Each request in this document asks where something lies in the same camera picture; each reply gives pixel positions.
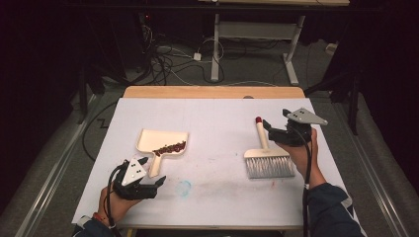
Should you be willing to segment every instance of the dustpan handle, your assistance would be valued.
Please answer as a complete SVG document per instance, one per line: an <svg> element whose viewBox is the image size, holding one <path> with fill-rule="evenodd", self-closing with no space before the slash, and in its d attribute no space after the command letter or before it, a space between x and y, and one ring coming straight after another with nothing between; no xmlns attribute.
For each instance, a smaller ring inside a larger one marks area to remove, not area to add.
<svg viewBox="0 0 419 237"><path fill-rule="evenodd" d="M153 178L154 176L158 176L160 173L160 163L161 157L154 155L154 159L151 163L150 169L148 170L148 177Z"/></svg>
<svg viewBox="0 0 419 237"><path fill-rule="evenodd" d="M256 128L258 129L259 139L261 140L262 148L268 149L268 139L266 138L265 128L263 128L262 119L260 117L256 118Z"/></svg>

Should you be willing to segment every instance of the wrist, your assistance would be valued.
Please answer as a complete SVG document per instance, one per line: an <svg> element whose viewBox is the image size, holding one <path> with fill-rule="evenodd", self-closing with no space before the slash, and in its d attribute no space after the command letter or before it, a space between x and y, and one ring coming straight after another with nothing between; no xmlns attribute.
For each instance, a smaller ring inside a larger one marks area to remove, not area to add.
<svg viewBox="0 0 419 237"><path fill-rule="evenodd" d="M104 215L103 213L94 212L92 215L92 218L97 219L98 221L106 225L107 227L110 226L108 217Z"/></svg>
<svg viewBox="0 0 419 237"><path fill-rule="evenodd" d="M321 173L318 167L311 169L310 175L310 189L314 189L315 187L326 183L323 174Z"/></svg>

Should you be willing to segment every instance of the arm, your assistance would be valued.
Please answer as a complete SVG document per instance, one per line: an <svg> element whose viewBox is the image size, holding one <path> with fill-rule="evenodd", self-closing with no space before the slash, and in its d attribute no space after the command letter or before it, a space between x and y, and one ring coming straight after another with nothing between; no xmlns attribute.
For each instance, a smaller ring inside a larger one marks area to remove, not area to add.
<svg viewBox="0 0 419 237"><path fill-rule="evenodd" d="M99 207L98 211L93 213L92 218L88 216L83 216L77 222L76 227L74 228L73 236L77 237L112 237L114 234L110 230L109 219L106 214L106 196L107 196L107 187L104 187L101 191L101 196L99 198ZM111 200L111 214L112 217L117 223L122 220L126 213L131 207L139 203L140 199L135 200L126 200L120 198L117 194L110 194Z"/></svg>
<svg viewBox="0 0 419 237"><path fill-rule="evenodd" d="M307 152L304 146L290 147L277 143L290 153L296 169L305 178ZM353 219L351 198L340 188L326 182L317 163L317 131L312 130L311 174L308 191L308 210L311 236L366 236L361 226Z"/></svg>

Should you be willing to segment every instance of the brush bristles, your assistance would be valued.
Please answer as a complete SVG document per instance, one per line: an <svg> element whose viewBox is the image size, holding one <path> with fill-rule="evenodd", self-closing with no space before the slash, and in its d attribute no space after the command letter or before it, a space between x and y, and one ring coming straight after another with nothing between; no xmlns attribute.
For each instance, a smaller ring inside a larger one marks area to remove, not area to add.
<svg viewBox="0 0 419 237"><path fill-rule="evenodd" d="M290 156L246 158L250 179L293 177L293 161Z"/></svg>

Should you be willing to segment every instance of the brush handle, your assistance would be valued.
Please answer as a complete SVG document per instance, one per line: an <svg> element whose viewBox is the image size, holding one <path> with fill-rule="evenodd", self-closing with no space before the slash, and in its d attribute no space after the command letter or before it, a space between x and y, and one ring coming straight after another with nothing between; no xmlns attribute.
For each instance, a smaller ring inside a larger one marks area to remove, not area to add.
<svg viewBox="0 0 419 237"><path fill-rule="evenodd" d="M258 129L259 139L261 140L262 148L268 149L268 139L266 138L265 128L263 128L262 119L260 117L256 118L256 128Z"/></svg>

